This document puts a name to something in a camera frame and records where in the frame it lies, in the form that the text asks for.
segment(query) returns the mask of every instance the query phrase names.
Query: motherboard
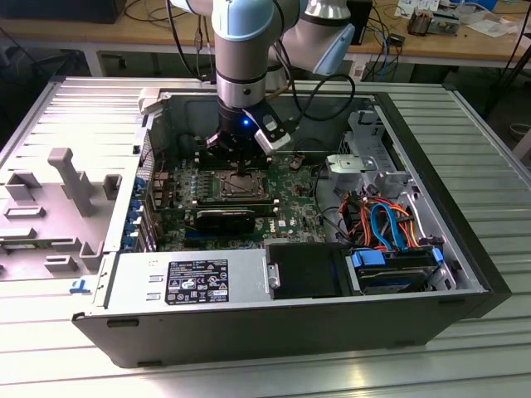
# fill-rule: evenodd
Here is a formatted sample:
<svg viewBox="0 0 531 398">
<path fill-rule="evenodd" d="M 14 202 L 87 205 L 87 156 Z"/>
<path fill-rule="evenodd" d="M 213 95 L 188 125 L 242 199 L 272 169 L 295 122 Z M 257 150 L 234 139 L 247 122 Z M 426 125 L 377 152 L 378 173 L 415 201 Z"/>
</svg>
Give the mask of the motherboard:
<svg viewBox="0 0 531 398">
<path fill-rule="evenodd" d="M 322 242 L 314 204 L 315 165 L 302 155 L 275 155 L 243 175 L 179 161 L 155 174 L 158 251 L 255 249 L 268 241 Z"/>
</svg>

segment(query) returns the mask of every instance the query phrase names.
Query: blue connector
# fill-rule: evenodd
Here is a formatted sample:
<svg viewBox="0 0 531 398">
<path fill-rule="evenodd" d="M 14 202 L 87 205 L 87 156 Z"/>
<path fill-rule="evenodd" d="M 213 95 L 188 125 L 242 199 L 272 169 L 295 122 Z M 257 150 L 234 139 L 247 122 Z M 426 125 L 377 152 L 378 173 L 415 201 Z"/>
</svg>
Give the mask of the blue connector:
<svg viewBox="0 0 531 398">
<path fill-rule="evenodd" d="M 378 250 L 358 250 L 351 258 L 354 268 L 361 266 L 371 267 L 385 265 L 383 253 Z"/>
<path fill-rule="evenodd" d="M 137 218 L 139 218 L 139 213 L 137 213 L 135 210 L 129 210 L 127 212 L 127 221 L 134 221 Z"/>
<path fill-rule="evenodd" d="M 125 223 L 124 232 L 135 232 L 135 231 L 136 231 L 136 227 L 133 224 L 129 222 Z"/>
<path fill-rule="evenodd" d="M 72 283 L 72 287 L 70 288 L 70 293 L 90 293 L 90 289 L 88 284 L 86 283 L 86 280 L 84 280 L 83 278 L 75 280 Z"/>
<path fill-rule="evenodd" d="M 444 261 L 444 257 L 442 256 L 441 251 L 438 248 L 434 247 L 433 249 L 431 249 L 431 254 L 433 255 L 433 258 L 435 259 L 437 264 L 441 265 Z"/>
<path fill-rule="evenodd" d="M 122 236 L 122 250 L 133 249 L 136 246 L 136 238 L 133 236 Z"/>
<path fill-rule="evenodd" d="M 135 177 L 134 178 L 134 188 L 133 189 L 135 191 L 145 189 L 147 185 L 148 184 L 146 183 L 146 181 L 143 178 L 140 178 L 140 177 Z"/>
<path fill-rule="evenodd" d="M 142 203 L 138 199 L 131 198 L 131 201 L 129 202 L 129 209 L 132 210 L 138 210 L 142 206 Z"/>
<path fill-rule="evenodd" d="M 392 238 L 395 241 L 395 245 L 400 250 L 407 250 L 407 246 L 404 243 L 404 239 L 400 235 L 400 232 L 398 232 L 398 224 L 397 219 L 395 218 L 395 215 L 393 214 L 391 207 L 388 205 L 385 205 L 383 203 L 378 203 L 373 206 L 373 209 L 371 210 L 371 227 L 373 228 L 373 234 L 377 237 L 377 239 L 382 242 L 382 244 L 386 247 L 387 251 L 391 251 L 392 247 L 387 240 L 380 235 L 380 231 L 378 230 L 378 225 L 376 222 L 376 215 L 378 211 L 382 208 L 387 213 L 387 217 L 389 218 L 389 224 L 391 225 L 391 232 L 392 232 Z"/>
</svg>

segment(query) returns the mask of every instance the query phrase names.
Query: black cable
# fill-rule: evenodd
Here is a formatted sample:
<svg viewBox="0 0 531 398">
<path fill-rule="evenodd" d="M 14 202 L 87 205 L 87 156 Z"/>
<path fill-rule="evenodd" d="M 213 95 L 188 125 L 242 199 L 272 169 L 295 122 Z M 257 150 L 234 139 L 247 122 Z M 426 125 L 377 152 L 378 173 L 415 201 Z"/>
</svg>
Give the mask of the black cable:
<svg viewBox="0 0 531 398">
<path fill-rule="evenodd" d="M 516 44 L 514 45 L 513 53 L 511 54 L 511 57 L 507 61 L 507 65 L 505 66 L 503 72 L 501 73 L 501 76 L 498 78 L 498 81 L 490 91 L 489 98 L 487 99 L 487 103 L 485 105 L 485 112 L 483 114 L 484 118 L 487 118 L 492 110 L 495 108 L 495 106 L 498 104 L 499 99 L 501 98 L 502 94 L 507 90 L 508 87 L 505 87 L 506 85 L 509 85 L 510 82 L 510 74 L 509 78 L 507 80 L 504 80 L 505 73 L 509 69 L 509 66 L 511 62 L 514 59 L 514 55 L 516 54 L 516 51 L 518 50 L 518 47 L 520 45 L 520 42 L 522 41 L 522 36 L 524 35 L 525 27 L 528 24 L 529 14 L 531 13 L 531 3 L 529 4 L 528 11 L 525 14 L 524 24 L 522 27 L 522 31 L 520 32 L 519 38 L 516 41 Z"/>
<path fill-rule="evenodd" d="M 199 52 L 202 49 L 202 29 L 201 29 L 201 16 L 197 16 L 197 29 L 196 36 L 194 39 L 194 45 L 196 47 L 196 72 L 201 81 L 203 81 L 201 71 L 199 70 Z"/>
<path fill-rule="evenodd" d="M 395 73 L 398 69 L 398 59 L 400 57 L 400 55 L 402 54 L 402 48 L 400 46 L 396 46 L 397 48 L 397 55 L 391 60 L 391 62 L 389 62 L 386 67 L 385 67 L 385 71 L 383 73 L 381 73 L 384 68 L 383 66 L 380 67 L 380 69 L 376 72 L 377 75 L 380 75 L 380 76 L 387 76 L 387 75 L 390 75 L 391 73 Z"/>
<path fill-rule="evenodd" d="M 35 60 L 35 58 L 33 58 L 29 52 L 27 52 L 24 47 L 22 47 L 20 44 L 18 44 L 18 41 L 16 41 L 15 39 L 12 38 L 12 36 L 7 33 L 3 27 L 0 27 L 0 32 L 2 32 L 2 34 L 7 37 L 20 51 L 22 51 L 24 54 L 26 54 L 26 56 L 30 59 L 31 62 L 33 62 L 34 65 L 38 66 L 40 70 L 42 70 L 44 72 L 44 74 L 47 76 L 48 79 L 51 78 L 51 74 L 46 70 L 44 69 L 41 64 L 38 63 L 38 61 Z"/>
<path fill-rule="evenodd" d="M 326 83 L 327 81 L 332 80 L 332 79 L 337 79 L 339 77 L 343 77 L 344 79 L 346 79 L 350 83 L 350 86 L 352 87 L 352 90 L 350 91 L 350 95 L 348 96 L 348 99 L 343 104 L 343 106 L 341 108 L 339 108 L 338 110 L 336 110 L 335 112 L 333 112 L 332 114 L 328 114 L 326 116 L 312 116 L 312 115 L 308 114 L 309 106 L 311 105 L 311 103 L 314 100 L 315 96 L 319 92 L 319 89 L 324 85 L 324 83 Z M 302 120 L 302 118 L 307 118 L 307 119 L 313 120 L 315 122 L 324 122 L 326 120 L 331 120 L 333 118 L 338 117 L 341 113 L 343 113 L 352 104 L 352 102 L 354 100 L 354 95 L 356 94 L 356 84 L 354 83 L 354 80 L 352 80 L 352 77 L 350 77 L 349 75 L 346 75 L 344 73 L 334 73 L 332 75 L 326 76 L 324 79 L 322 79 L 315 86 L 315 88 L 310 93 L 310 95 L 308 97 L 308 100 L 306 101 L 306 104 L 301 109 L 300 108 L 300 104 L 299 104 L 299 99 L 297 98 L 297 94 L 296 94 L 295 81 L 292 81 L 291 85 L 292 85 L 292 88 L 293 88 L 295 104 L 296 104 L 297 108 L 300 110 L 300 115 L 295 120 L 295 122 L 297 124 L 300 123 L 300 120 Z"/>
<path fill-rule="evenodd" d="M 280 40 L 278 40 L 277 43 L 280 46 L 283 46 L 283 44 L 282 44 L 282 42 Z M 279 49 L 275 45 L 273 45 L 273 50 L 275 50 L 276 59 L 278 60 L 278 62 L 281 63 L 282 66 L 284 66 L 284 71 L 287 74 L 287 78 L 288 78 L 287 85 L 288 85 L 288 87 L 291 87 L 291 82 L 293 81 L 293 73 L 291 71 L 291 65 L 288 65 L 288 63 L 286 62 L 286 60 L 284 59 L 284 57 L 280 53 Z"/>
<path fill-rule="evenodd" d="M 161 10 L 166 11 L 166 7 L 159 7 L 159 8 L 155 8 L 155 9 L 153 9 L 151 11 L 148 11 L 148 15 L 149 15 L 150 18 L 157 19 L 154 16 L 154 14 L 157 11 L 161 11 Z M 177 19 L 177 18 L 182 17 L 183 15 L 187 15 L 187 14 L 189 14 L 189 12 L 181 12 L 180 14 L 177 14 L 177 15 L 173 16 L 173 19 Z M 151 20 L 151 21 L 149 21 L 149 23 L 151 25 L 153 25 L 154 27 L 163 27 L 165 29 L 169 29 L 169 22 L 168 22 L 167 18 L 164 18 L 164 20 L 160 21 L 160 22 Z"/>
<path fill-rule="evenodd" d="M 315 137 L 308 137 L 308 138 L 302 138 L 298 143 L 296 143 L 295 146 L 293 147 L 293 152 L 297 153 L 298 151 L 300 151 L 300 146 L 303 143 L 308 143 L 308 142 L 317 143 L 318 145 L 324 147 L 327 152 L 329 151 L 326 148 L 326 145 L 324 145 L 324 142 L 322 140 L 315 138 Z"/>
<path fill-rule="evenodd" d="M 148 12 L 148 16 L 149 16 L 149 19 L 145 19 L 145 18 L 138 18 L 138 17 L 133 17 L 131 14 L 129 14 L 129 9 L 135 5 L 135 4 L 138 4 L 139 2 L 141 2 L 142 0 L 134 0 L 132 3 L 128 4 L 125 9 L 124 9 L 124 14 L 127 18 L 129 19 L 132 19 L 134 21 L 139 21 L 139 22 L 163 22 L 163 21 L 167 21 L 168 20 L 168 17 L 164 17 L 164 18 L 154 18 L 152 17 L 152 14 L 153 12 L 156 12 L 156 11 L 159 11 L 159 10 L 163 10 L 165 7 L 159 7 L 159 8 L 155 8 L 154 10 L 152 10 L 151 12 Z M 188 14 L 188 12 L 182 12 L 176 16 L 174 16 L 173 18 L 177 18 L 177 17 L 181 17 L 182 15 L 185 15 L 185 14 Z"/>
<path fill-rule="evenodd" d="M 345 235 L 345 233 L 340 229 L 338 228 L 338 226 L 336 226 L 327 216 L 324 215 L 324 213 L 328 210 L 332 210 L 334 208 L 336 208 L 336 206 L 331 206 L 331 207 L 327 207 L 326 209 L 324 209 L 323 211 L 321 211 L 321 208 L 319 207 L 319 201 L 317 200 L 317 184 L 319 183 L 319 177 L 321 177 L 321 172 L 323 171 L 323 169 L 326 167 L 326 162 L 323 162 L 323 164 L 321 165 L 321 167 L 319 168 L 319 171 L 317 172 L 317 175 L 315 176 L 315 182 L 314 182 L 314 201 L 315 201 L 315 207 L 317 207 L 317 212 L 318 214 L 321 215 L 321 217 L 323 217 L 323 220 L 324 222 L 326 222 L 327 224 L 329 224 L 330 226 L 332 226 L 337 232 L 339 232 L 341 234 L 341 236 L 343 238 L 347 238 L 347 236 Z"/>
<path fill-rule="evenodd" d="M 210 34 L 208 33 L 207 17 L 203 17 L 202 18 L 202 23 L 203 23 L 203 25 L 205 27 L 205 37 L 207 39 L 207 48 L 208 48 L 208 52 L 209 52 L 208 60 L 210 61 L 210 71 L 212 73 L 211 79 L 215 81 L 215 79 L 216 79 L 216 71 L 214 69 L 215 61 L 213 60 L 212 50 L 211 50 L 211 47 L 210 47 Z"/>
<path fill-rule="evenodd" d="M 2 81 L 2 83 L 6 84 L 6 85 L 13 85 L 15 87 L 19 87 L 19 88 L 22 88 L 22 89 L 27 89 L 27 85 L 23 85 L 22 83 L 17 83 L 16 81 L 10 81 L 8 78 L 6 78 L 2 72 L 0 71 L 0 80 Z"/>
<path fill-rule="evenodd" d="M 0 116 L 2 116 L 7 121 L 11 129 L 15 129 L 15 124 L 11 120 L 9 113 L 3 108 L 2 104 L 0 104 Z"/>
<path fill-rule="evenodd" d="M 190 68 L 190 65 L 187 63 L 186 59 L 184 58 L 183 48 L 181 47 L 181 42 L 179 41 L 179 36 L 177 34 L 177 29 L 175 28 L 175 21 L 173 20 L 173 14 L 172 14 L 172 4 L 170 0 L 166 0 L 166 11 L 168 12 L 168 21 L 169 26 L 172 31 L 173 40 L 175 41 L 175 45 L 177 46 L 177 51 L 179 53 L 179 56 L 181 58 L 181 62 L 186 67 L 188 73 L 192 75 L 192 77 L 195 77 L 199 81 L 201 81 L 201 77 L 197 76 L 195 73 L 192 72 L 192 68 Z"/>
<path fill-rule="evenodd" d="M 496 15 L 521 15 L 521 14 L 525 14 L 525 11 L 520 11 L 520 12 L 494 12 L 494 11 L 491 11 L 493 14 L 496 14 Z"/>
<path fill-rule="evenodd" d="M 520 36 L 519 36 L 518 40 L 516 41 L 516 45 L 514 46 L 513 54 L 511 54 L 511 57 L 507 61 L 507 65 L 505 66 L 504 71 L 502 72 L 502 74 L 501 74 L 501 76 L 499 78 L 499 85 L 502 85 L 501 83 L 502 83 L 502 79 L 505 76 L 505 72 L 507 71 L 507 69 L 511 65 L 511 62 L 513 61 L 513 58 L 514 58 L 514 55 L 516 54 L 516 51 L 518 50 L 520 42 L 522 41 L 522 36 L 524 35 L 525 27 L 528 25 L 528 19 L 529 19 L 529 13 L 530 12 L 531 12 L 531 3 L 529 4 L 528 11 L 525 14 L 525 19 L 524 19 L 524 24 L 523 24 L 523 27 L 522 27 L 522 31 L 520 32 Z"/>
<path fill-rule="evenodd" d="M 276 9 L 279 11 L 279 15 L 280 15 L 280 31 L 284 32 L 284 29 L 285 29 L 284 12 L 282 11 L 282 8 L 280 7 L 280 4 L 279 4 L 278 0 L 273 0 L 273 4 L 275 4 Z"/>
<path fill-rule="evenodd" d="M 391 81 L 395 80 L 395 74 L 397 73 L 398 65 L 400 64 L 399 57 L 402 54 L 402 47 L 397 48 L 397 50 L 398 50 L 398 52 L 397 52 L 397 63 L 395 65 L 395 69 L 393 69 L 393 71 L 392 71 Z"/>
<path fill-rule="evenodd" d="M 291 61 L 290 61 L 290 56 L 288 55 L 288 51 L 285 49 L 284 44 L 282 43 L 282 41 L 277 41 L 277 42 L 278 42 L 278 44 L 280 46 L 280 49 L 282 50 L 282 53 L 284 55 L 284 58 L 285 58 L 286 62 L 288 64 L 288 71 L 289 71 L 288 73 L 291 74 L 292 73 L 291 72 L 292 65 L 291 65 Z M 311 114 L 308 114 L 308 108 L 311 105 L 311 102 L 314 99 L 315 95 L 318 93 L 319 89 L 327 81 L 335 79 L 335 78 L 338 78 L 338 77 L 345 78 L 350 83 L 350 85 L 352 86 L 352 90 L 350 91 L 350 96 L 348 97 L 347 102 L 345 102 L 345 104 L 338 111 L 334 112 L 333 114 L 329 114 L 327 116 L 313 116 Z M 306 102 L 304 108 L 300 105 L 299 98 L 297 96 L 297 89 L 295 87 L 295 79 L 293 79 L 293 76 L 291 76 L 291 89 L 293 91 L 293 99 L 295 101 L 295 106 L 297 107 L 297 109 L 300 112 L 299 116 L 295 120 L 295 122 L 297 124 L 300 122 L 300 120 L 302 120 L 302 118 L 307 118 L 309 120 L 313 120 L 314 122 L 324 122 L 326 120 L 331 120 L 331 119 L 339 116 L 341 113 L 343 113 L 352 104 L 352 102 L 354 100 L 354 95 L 356 94 L 356 84 L 354 83 L 354 80 L 352 80 L 352 78 L 349 75 L 345 75 L 344 73 L 334 73 L 332 75 L 329 75 L 329 76 L 326 76 L 325 78 L 323 78 L 315 86 L 315 88 L 312 90 L 312 92 L 309 95 L 308 101 Z"/>
<path fill-rule="evenodd" d="M 379 23 L 381 28 L 378 29 L 372 23 L 369 23 L 368 26 L 372 27 L 373 29 L 378 29 L 382 33 L 384 40 L 387 40 L 387 37 L 389 37 L 389 33 L 390 33 L 389 28 L 387 27 L 387 25 L 385 23 L 383 23 L 382 16 L 380 15 L 380 12 L 378 12 L 378 10 L 374 6 L 373 6 L 373 10 L 375 11 L 378 19 L 374 19 L 374 18 L 370 17 L 369 21 L 375 21 L 375 22 Z M 384 51 L 385 51 L 385 43 L 382 42 L 382 48 L 380 49 L 380 53 L 378 54 L 378 57 L 376 58 L 376 60 L 373 63 L 373 66 L 371 66 L 371 68 L 368 70 L 367 74 L 362 79 L 362 81 L 366 81 L 370 75 L 373 75 L 371 80 L 374 80 L 374 78 L 376 77 L 376 73 L 375 73 L 376 65 L 380 61 L 380 57 L 383 55 Z"/>
</svg>

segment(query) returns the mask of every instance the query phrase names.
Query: label sticker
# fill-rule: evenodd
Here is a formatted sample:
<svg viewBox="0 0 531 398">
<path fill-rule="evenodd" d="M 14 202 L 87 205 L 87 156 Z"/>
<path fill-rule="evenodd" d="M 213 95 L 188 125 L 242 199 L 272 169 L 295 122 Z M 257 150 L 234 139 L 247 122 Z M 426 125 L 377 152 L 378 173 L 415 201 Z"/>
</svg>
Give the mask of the label sticker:
<svg viewBox="0 0 531 398">
<path fill-rule="evenodd" d="M 229 301 L 227 260 L 172 261 L 165 301 L 169 305 Z"/>
</svg>

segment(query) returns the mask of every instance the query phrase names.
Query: circuit board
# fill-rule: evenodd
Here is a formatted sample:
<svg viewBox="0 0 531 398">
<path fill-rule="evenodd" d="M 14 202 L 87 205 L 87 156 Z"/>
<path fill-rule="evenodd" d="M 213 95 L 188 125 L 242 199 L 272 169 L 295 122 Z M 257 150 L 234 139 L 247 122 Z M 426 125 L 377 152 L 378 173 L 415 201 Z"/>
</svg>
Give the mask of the circuit board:
<svg viewBox="0 0 531 398">
<path fill-rule="evenodd" d="M 239 180 L 232 171 L 200 169 L 187 161 L 161 173 L 153 185 L 163 231 L 158 250 L 256 249 L 271 240 L 324 241 L 324 227 L 311 195 L 315 167 L 302 163 L 294 169 L 290 166 L 293 159 L 276 155 L 266 170 L 250 172 Z M 223 208 L 253 210 L 252 233 L 198 233 L 197 215 L 205 209 Z"/>
</svg>

